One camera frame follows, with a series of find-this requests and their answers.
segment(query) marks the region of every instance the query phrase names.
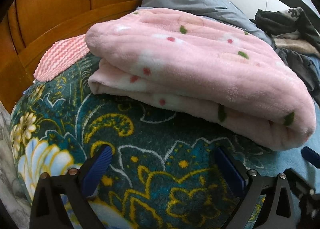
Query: pink blanket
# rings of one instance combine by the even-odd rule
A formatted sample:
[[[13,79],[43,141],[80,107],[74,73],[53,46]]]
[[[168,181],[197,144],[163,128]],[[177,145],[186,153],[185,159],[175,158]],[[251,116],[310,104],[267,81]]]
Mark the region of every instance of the pink blanket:
[[[85,41],[102,57],[94,94],[186,112],[275,151],[299,147],[316,128],[304,83],[268,44],[232,26],[143,9],[92,26]]]

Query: headboard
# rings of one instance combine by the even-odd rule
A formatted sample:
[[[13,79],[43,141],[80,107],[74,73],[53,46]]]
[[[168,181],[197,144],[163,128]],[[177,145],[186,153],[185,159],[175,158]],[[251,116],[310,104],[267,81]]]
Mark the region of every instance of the headboard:
[[[50,46],[120,18],[141,0],[15,0],[0,23],[0,101],[10,112]]]

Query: blue gripper pad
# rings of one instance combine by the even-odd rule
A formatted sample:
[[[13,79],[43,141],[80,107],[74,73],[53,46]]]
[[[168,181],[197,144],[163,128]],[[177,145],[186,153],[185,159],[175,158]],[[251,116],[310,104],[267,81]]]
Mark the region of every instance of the blue gripper pad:
[[[84,197],[92,196],[96,190],[103,174],[108,169],[112,159],[112,149],[107,146],[93,163],[87,175],[82,181],[82,195]]]
[[[231,155],[228,157],[221,147],[216,148],[214,158],[233,195],[240,198],[244,197],[247,186],[246,181],[242,178],[234,165],[236,164],[236,166],[239,167],[242,163],[238,160],[234,160]]]
[[[301,155],[306,161],[310,162],[316,168],[320,168],[320,155],[314,150],[309,147],[304,147],[301,150]]]

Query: gray pillow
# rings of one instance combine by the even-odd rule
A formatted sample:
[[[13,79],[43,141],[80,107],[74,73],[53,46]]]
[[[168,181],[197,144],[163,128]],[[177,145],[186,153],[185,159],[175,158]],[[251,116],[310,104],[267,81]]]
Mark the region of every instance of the gray pillow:
[[[142,0],[142,7],[177,9],[243,29],[269,45],[272,39],[228,0]]]

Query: green floral blanket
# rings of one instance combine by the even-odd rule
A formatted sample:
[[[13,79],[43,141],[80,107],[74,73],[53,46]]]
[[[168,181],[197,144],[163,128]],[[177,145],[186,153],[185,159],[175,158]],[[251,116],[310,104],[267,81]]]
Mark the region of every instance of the green floral blanket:
[[[265,167],[273,176],[284,170],[275,164],[277,153],[218,124],[126,97],[93,95],[88,78],[99,60],[89,53],[52,81],[35,83],[13,110],[15,165],[30,202],[42,172],[65,174],[107,144],[113,159],[89,201],[105,225],[217,229],[238,199],[214,163],[215,147],[226,146],[261,174],[267,173]],[[74,227],[81,228],[65,197],[63,201]]]

